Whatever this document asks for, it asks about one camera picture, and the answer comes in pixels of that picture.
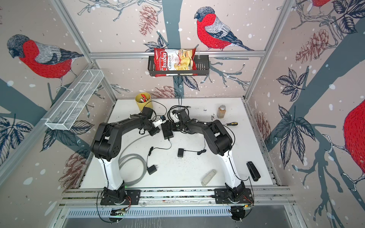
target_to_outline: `yellow cup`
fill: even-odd
[[[147,98],[147,101],[146,102],[143,102],[143,103],[141,103],[141,98],[143,99],[142,94],[145,95],[146,98]],[[136,100],[136,103],[137,103],[138,108],[139,108],[140,111],[142,111],[142,109],[143,109],[144,106],[153,109],[152,102],[150,102],[152,100],[151,94],[149,94],[149,93],[139,93],[139,94],[137,94],[135,100]]]

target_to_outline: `gray cable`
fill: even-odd
[[[142,137],[140,137],[140,138],[138,138],[138,139],[136,139],[136,140],[134,140],[133,142],[131,142],[129,145],[127,145],[127,147],[125,147],[124,149],[123,149],[123,151],[120,153],[120,156],[119,156],[119,159],[118,159],[118,164],[119,164],[119,169],[121,169],[122,168],[122,166],[125,164],[125,163],[127,163],[128,161],[130,161],[130,160],[132,160],[132,159],[138,159],[138,160],[140,160],[141,162],[142,162],[142,165],[143,165],[143,172],[142,172],[142,175],[138,178],[138,179],[136,179],[136,180],[134,180],[134,181],[130,181],[130,182],[125,182],[125,185],[126,186],[132,186],[132,185],[135,185],[135,184],[137,184],[139,181],[141,181],[142,180],[142,178],[145,176],[145,174],[146,174],[146,172],[147,172],[147,164],[146,164],[146,161],[144,160],[144,158],[141,156],[141,155],[139,155],[139,154],[127,154],[126,156],[123,156],[122,157],[122,154],[123,154],[123,152],[130,146],[130,145],[132,145],[134,142],[136,142],[136,141],[138,141],[138,140],[140,140],[141,138],[144,138],[144,137],[146,137],[146,136],[149,136],[149,135],[145,135],[145,136],[142,136]]]

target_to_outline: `white wire basket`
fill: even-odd
[[[70,130],[97,86],[104,78],[101,70],[87,70],[60,106],[49,117],[46,125],[52,130]]]

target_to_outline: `glass bottle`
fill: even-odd
[[[217,111],[217,117],[219,119],[223,118],[224,115],[226,113],[226,106],[224,104],[222,104],[221,106],[219,106],[218,111]]]

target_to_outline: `white table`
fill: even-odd
[[[167,109],[178,104],[177,99],[154,100],[165,105]],[[189,108],[190,118],[200,121],[211,121],[213,114],[215,114],[216,118],[217,109],[221,104],[227,107],[224,118],[219,119],[222,124],[238,122],[237,126],[231,126],[229,128],[234,132],[236,137],[232,153],[240,178],[246,179],[250,175],[246,163],[252,161],[261,175],[261,178],[257,182],[251,181],[252,185],[272,185],[271,177],[240,98],[185,98],[182,100],[182,105],[191,106]],[[165,113],[165,108],[155,102],[153,102],[153,109],[157,115],[163,115]],[[135,113],[139,113],[139,109],[134,99],[118,100],[111,113],[109,122],[112,123],[126,119],[130,114]],[[215,169],[217,174],[207,186],[224,186],[225,178],[223,167],[218,158],[219,155],[213,154],[208,146],[206,146],[207,152],[201,155],[197,155],[196,152],[185,151],[183,158],[177,157],[178,148],[193,151],[202,150],[204,148],[203,135],[189,135],[180,132],[174,132],[173,134],[174,137],[170,139],[172,143],[171,149],[155,149],[148,158],[148,166],[156,165],[157,171],[152,175],[149,175],[147,172],[144,178],[132,187],[201,187],[200,182],[212,169]],[[134,129],[123,135],[122,149],[139,137],[141,135],[138,134],[138,129]],[[146,160],[151,146],[161,148],[170,147],[169,141],[164,140],[162,130],[154,136],[147,136],[136,141],[122,156],[136,153],[143,156]],[[137,159],[127,162],[120,170],[120,174],[125,181],[135,180],[141,173],[142,164]],[[81,188],[103,188],[104,184],[105,179],[102,173],[102,167],[97,159],[93,157],[81,184]],[[249,181],[245,181],[245,185],[249,186]]]

